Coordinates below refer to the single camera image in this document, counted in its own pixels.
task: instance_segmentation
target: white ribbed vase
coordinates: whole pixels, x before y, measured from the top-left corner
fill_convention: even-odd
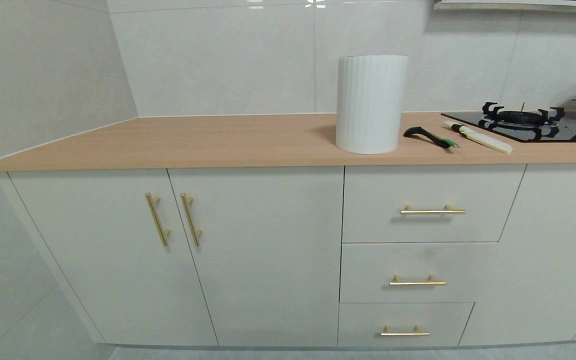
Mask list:
[[[336,146],[351,153],[381,154],[397,148],[408,57],[339,59]]]

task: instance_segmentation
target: drawer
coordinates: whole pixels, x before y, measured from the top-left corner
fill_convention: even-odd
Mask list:
[[[468,303],[490,289],[498,243],[343,244],[341,303]],[[445,285],[423,282],[429,275]]]
[[[342,303],[340,347],[457,346],[474,303]],[[382,335],[414,333],[428,335]]]
[[[524,164],[347,166],[344,243],[497,242]],[[465,214],[400,214],[443,210]]]

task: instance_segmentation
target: gold bar handle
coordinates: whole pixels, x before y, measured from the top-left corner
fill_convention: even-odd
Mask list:
[[[192,233],[192,239],[194,240],[194,245],[199,247],[199,237],[202,235],[201,228],[195,227],[195,221],[193,220],[193,215],[190,213],[190,206],[193,204],[193,197],[187,194],[181,194],[181,202],[183,203],[183,209],[185,210],[185,217],[188,218],[188,226],[190,226],[190,232]]]
[[[419,325],[415,325],[412,332],[394,332],[391,327],[386,325],[381,332],[382,337],[426,337],[430,332],[422,331]]]
[[[446,285],[446,281],[437,280],[433,274],[428,275],[428,280],[426,281],[402,281],[399,275],[395,275],[392,281],[390,281],[391,287],[399,287],[402,285]]]
[[[406,205],[399,213],[402,215],[464,215],[466,214],[466,209],[453,209],[453,207],[447,203],[441,210],[413,210],[410,205]]]
[[[160,214],[157,212],[157,205],[162,200],[159,196],[153,198],[151,193],[146,193],[146,201],[148,202],[148,207],[150,208],[150,213],[152,214],[152,219],[155,221],[155,227],[161,238],[161,243],[163,246],[168,246],[168,236],[170,235],[170,229],[162,228],[162,220],[160,219]]]

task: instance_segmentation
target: kitchen counter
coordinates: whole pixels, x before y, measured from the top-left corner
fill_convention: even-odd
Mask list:
[[[393,152],[361,155],[335,146],[336,114],[137,118],[0,158],[4,171],[208,167],[393,166],[576,163],[576,143],[520,143],[497,152],[461,137],[439,112],[402,114],[412,126],[456,141],[443,149],[425,137],[400,137]]]

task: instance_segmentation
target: green brush bristles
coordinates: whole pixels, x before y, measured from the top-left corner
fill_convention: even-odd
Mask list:
[[[451,148],[459,148],[459,144],[456,143],[456,142],[454,142],[454,141],[452,141],[451,139],[441,139],[441,140],[444,141],[444,142],[446,142],[446,143],[448,143],[448,144],[450,144],[450,147],[451,147]]]

